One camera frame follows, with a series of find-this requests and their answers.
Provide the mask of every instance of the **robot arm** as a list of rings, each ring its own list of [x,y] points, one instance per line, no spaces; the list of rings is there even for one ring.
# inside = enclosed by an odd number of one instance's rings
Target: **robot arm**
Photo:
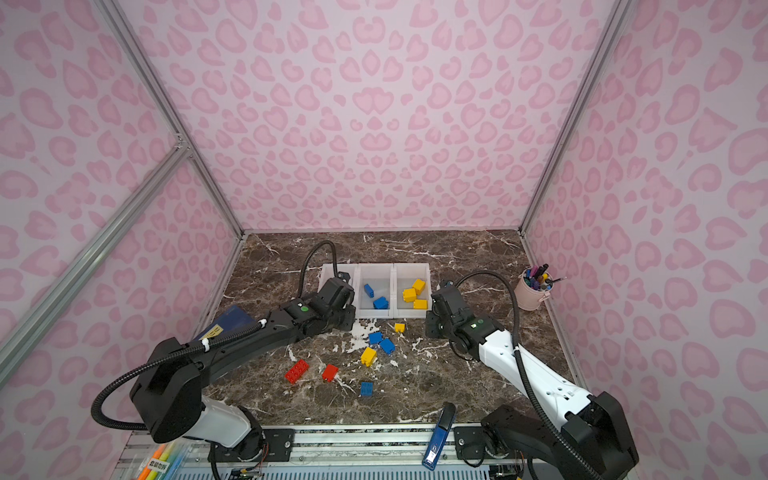
[[[190,354],[178,355],[173,362],[147,369],[138,376],[131,389],[131,401],[152,439],[165,443],[181,436],[194,437],[215,442],[244,461],[257,457],[265,440],[253,414],[244,407],[209,399],[202,395],[202,389],[231,369],[271,349],[333,328],[351,330],[355,320],[354,290],[348,281],[348,273],[339,273],[327,280],[319,292],[294,298],[269,311],[257,326],[249,324],[228,333],[237,336],[242,331],[257,328],[255,332],[217,348],[211,346],[209,339],[183,345],[175,338],[160,342],[148,362],[172,354]]]
[[[533,419],[502,405],[481,421],[485,448],[493,455],[520,451],[554,465],[569,479],[624,478],[637,464],[627,420],[614,397],[606,392],[593,396],[522,346],[515,347],[510,332],[488,315],[475,315],[452,282],[443,282],[432,294],[432,311],[427,313],[425,326],[427,337],[449,339],[459,352],[499,372],[524,395],[530,397],[530,392],[541,405],[540,415],[560,433],[558,439],[545,428],[544,419]],[[515,348],[521,354],[524,376],[518,369]],[[528,389],[523,378],[528,380]]]

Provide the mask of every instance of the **black mounting bracket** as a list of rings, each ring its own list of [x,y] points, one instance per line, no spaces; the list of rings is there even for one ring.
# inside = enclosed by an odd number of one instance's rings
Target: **black mounting bracket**
[[[294,429],[267,429],[264,430],[266,443],[270,446],[266,454],[267,462],[288,462],[293,451]]]
[[[263,431],[266,443],[269,449],[266,453],[265,462],[288,462],[290,453],[293,450],[293,437],[296,434],[294,429],[265,429]],[[214,459],[216,463],[237,462],[242,463],[233,449],[219,447],[214,449]]]
[[[482,427],[454,427],[456,458],[475,463],[485,455],[485,433]]]

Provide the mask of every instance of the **yellow label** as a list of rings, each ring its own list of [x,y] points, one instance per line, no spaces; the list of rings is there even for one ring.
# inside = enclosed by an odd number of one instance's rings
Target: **yellow label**
[[[208,330],[208,333],[206,333],[205,335],[203,335],[203,338],[201,338],[201,340],[202,340],[202,339],[209,339],[209,338],[211,338],[211,337],[215,337],[216,335],[218,335],[219,333],[222,333],[223,331],[224,331],[224,329],[223,329],[223,328],[221,328],[221,327],[220,327],[220,326],[218,326],[218,325],[214,325],[214,326],[212,326],[212,327],[210,328],[210,330]]]

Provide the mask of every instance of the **white label tag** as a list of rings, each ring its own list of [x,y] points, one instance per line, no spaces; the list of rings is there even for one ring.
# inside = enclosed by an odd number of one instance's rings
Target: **white label tag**
[[[154,470],[158,473],[165,473],[168,470],[168,467],[170,466],[170,463],[163,462],[162,460],[158,460],[156,458],[153,458],[149,461],[149,465],[147,467],[150,470]]]

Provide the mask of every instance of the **red lego brick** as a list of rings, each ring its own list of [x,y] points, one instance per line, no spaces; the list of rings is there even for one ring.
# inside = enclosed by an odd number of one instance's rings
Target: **red lego brick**
[[[294,385],[309,368],[310,366],[303,359],[301,359],[296,362],[296,365],[292,366],[291,369],[288,370],[288,373],[286,373],[285,377],[289,382],[291,382],[291,385]]]
[[[328,365],[326,367],[326,371],[323,372],[323,380],[326,380],[327,382],[332,382],[333,379],[336,377],[336,372],[339,371],[339,367]]]

